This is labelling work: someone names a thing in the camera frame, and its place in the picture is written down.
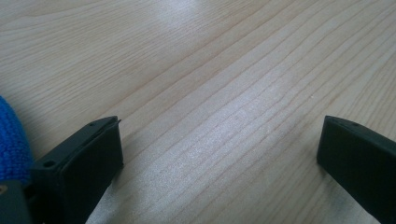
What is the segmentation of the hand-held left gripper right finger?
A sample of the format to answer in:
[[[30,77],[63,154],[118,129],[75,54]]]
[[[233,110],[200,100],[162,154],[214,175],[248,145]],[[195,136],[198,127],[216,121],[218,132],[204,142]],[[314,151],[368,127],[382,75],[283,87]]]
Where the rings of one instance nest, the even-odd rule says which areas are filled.
[[[381,224],[396,224],[396,142],[359,123],[327,116],[317,162]]]

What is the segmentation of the blue towel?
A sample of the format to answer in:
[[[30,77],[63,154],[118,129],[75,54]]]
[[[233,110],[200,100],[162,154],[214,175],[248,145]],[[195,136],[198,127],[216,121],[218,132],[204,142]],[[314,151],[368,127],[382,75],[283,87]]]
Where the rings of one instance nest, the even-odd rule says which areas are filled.
[[[33,157],[21,122],[8,102],[0,96],[0,180],[31,180]]]

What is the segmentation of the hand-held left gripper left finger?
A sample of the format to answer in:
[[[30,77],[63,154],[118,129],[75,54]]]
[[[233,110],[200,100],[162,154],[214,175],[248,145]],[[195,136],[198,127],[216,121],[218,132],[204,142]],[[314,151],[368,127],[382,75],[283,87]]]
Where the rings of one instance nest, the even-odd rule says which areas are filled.
[[[46,224],[84,224],[123,167],[119,119],[98,119],[35,162],[33,186]]]

